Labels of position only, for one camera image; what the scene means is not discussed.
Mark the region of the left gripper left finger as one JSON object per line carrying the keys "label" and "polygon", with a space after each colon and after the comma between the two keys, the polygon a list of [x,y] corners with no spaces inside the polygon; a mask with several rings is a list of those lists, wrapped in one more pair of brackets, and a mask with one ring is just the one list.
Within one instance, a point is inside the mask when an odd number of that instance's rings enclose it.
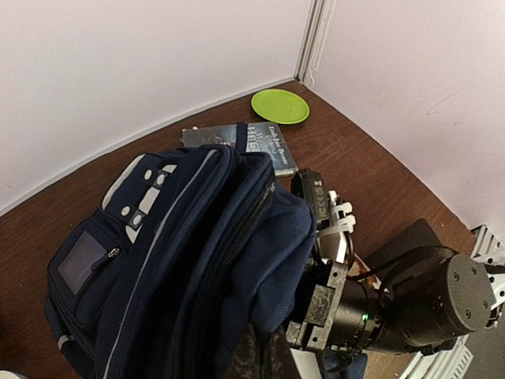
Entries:
{"label": "left gripper left finger", "polygon": [[226,368],[229,379],[260,379],[262,370],[262,342],[252,323],[240,335],[237,346]]}

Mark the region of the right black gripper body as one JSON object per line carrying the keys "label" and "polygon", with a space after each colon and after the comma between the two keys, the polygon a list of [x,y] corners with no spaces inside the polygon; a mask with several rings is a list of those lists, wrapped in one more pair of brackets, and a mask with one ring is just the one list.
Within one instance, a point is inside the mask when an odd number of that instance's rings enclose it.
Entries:
{"label": "right black gripper body", "polygon": [[358,354],[377,340],[384,324],[377,293],[347,273],[346,265],[309,259],[286,322],[290,347]]}

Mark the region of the navy blue backpack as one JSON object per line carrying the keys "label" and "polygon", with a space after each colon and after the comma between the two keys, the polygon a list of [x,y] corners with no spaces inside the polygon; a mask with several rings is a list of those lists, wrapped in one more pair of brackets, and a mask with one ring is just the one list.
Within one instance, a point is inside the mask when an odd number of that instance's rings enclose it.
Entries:
{"label": "navy blue backpack", "polygon": [[[45,314],[81,377],[227,378],[252,323],[266,378],[316,242],[309,204],[275,176],[267,153],[224,144],[129,164],[47,268]],[[315,355],[323,378],[361,378],[368,362]]]}

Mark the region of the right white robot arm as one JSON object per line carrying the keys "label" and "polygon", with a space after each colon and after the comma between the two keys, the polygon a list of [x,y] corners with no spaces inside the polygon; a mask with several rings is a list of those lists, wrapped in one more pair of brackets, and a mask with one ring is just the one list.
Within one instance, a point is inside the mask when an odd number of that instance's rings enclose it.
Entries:
{"label": "right white robot arm", "polygon": [[350,260],[311,259],[286,323],[288,344],[346,357],[362,351],[432,355],[496,325],[504,282],[488,260],[420,247],[350,276]]}

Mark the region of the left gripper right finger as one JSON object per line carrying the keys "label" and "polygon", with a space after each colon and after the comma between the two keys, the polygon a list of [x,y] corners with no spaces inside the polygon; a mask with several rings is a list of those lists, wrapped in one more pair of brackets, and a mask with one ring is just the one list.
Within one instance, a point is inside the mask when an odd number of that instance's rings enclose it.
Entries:
{"label": "left gripper right finger", "polygon": [[271,334],[266,345],[266,378],[301,379],[282,327]]}

